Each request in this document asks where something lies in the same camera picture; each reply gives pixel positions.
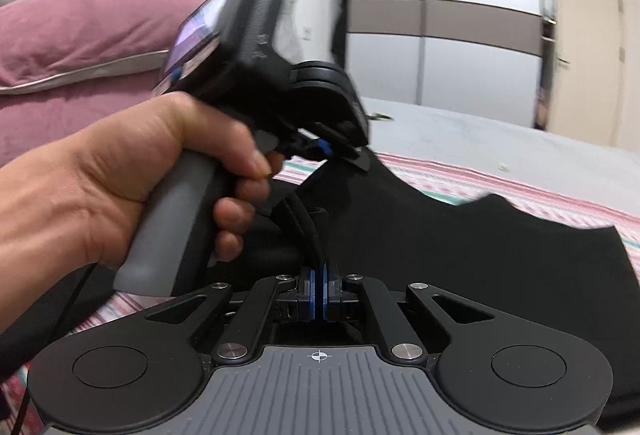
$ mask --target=circular pad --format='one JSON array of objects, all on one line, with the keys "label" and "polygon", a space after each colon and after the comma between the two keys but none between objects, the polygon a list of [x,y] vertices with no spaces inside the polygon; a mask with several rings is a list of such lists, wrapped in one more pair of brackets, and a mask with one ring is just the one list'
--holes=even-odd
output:
[{"label": "circular pad", "polygon": [[119,388],[146,372],[146,355],[129,347],[100,347],[76,359],[74,375],[94,388]]},{"label": "circular pad", "polygon": [[507,383],[524,388],[552,385],[566,372],[562,357],[534,345],[516,345],[496,352],[491,367]]}]

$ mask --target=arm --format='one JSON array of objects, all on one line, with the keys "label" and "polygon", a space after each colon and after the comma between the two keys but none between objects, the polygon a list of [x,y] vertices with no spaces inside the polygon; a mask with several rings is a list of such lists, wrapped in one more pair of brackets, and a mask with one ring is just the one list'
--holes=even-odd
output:
[{"label": "arm", "polygon": [[165,94],[0,169],[0,332],[74,269],[122,263],[146,198],[183,148],[240,177],[236,198],[213,210],[218,258],[238,256],[282,157],[265,159],[249,130],[214,108]]},{"label": "arm", "polygon": [[82,195],[56,150],[0,170],[0,332],[84,260]]}]

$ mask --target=fingernail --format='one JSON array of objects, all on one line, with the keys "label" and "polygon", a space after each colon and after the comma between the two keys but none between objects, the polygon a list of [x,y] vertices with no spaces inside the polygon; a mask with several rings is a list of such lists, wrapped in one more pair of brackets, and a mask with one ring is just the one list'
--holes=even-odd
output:
[{"label": "fingernail", "polygon": [[256,171],[265,177],[271,175],[271,165],[269,164],[269,161],[267,161],[266,157],[257,150],[254,150],[254,167]]},{"label": "fingernail", "polygon": [[238,205],[229,207],[229,219],[231,219],[234,224],[241,224],[241,222],[244,221],[244,213]]}]

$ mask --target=pink pillow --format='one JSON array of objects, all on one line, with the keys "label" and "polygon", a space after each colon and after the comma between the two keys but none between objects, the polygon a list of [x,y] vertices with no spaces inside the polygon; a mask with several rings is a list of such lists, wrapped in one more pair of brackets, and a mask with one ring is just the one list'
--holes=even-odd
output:
[{"label": "pink pillow", "polygon": [[16,0],[0,8],[0,94],[159,68],[204,0]]},{"label": "pink pillow", "polygon": [[202,2],[17,0],[0,8],[0,86],[14,88],[0,87],[0,167],[146,100],[178,27]]}]

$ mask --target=white wardrobe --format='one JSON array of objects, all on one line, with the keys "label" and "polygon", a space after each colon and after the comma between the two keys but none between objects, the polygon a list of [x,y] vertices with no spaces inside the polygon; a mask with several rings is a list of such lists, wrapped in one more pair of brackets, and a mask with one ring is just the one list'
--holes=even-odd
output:
[{"label": "white wardrobe", "polygon": [[531,126],[542,3],[348,0],[347,70],[363,96]]}]

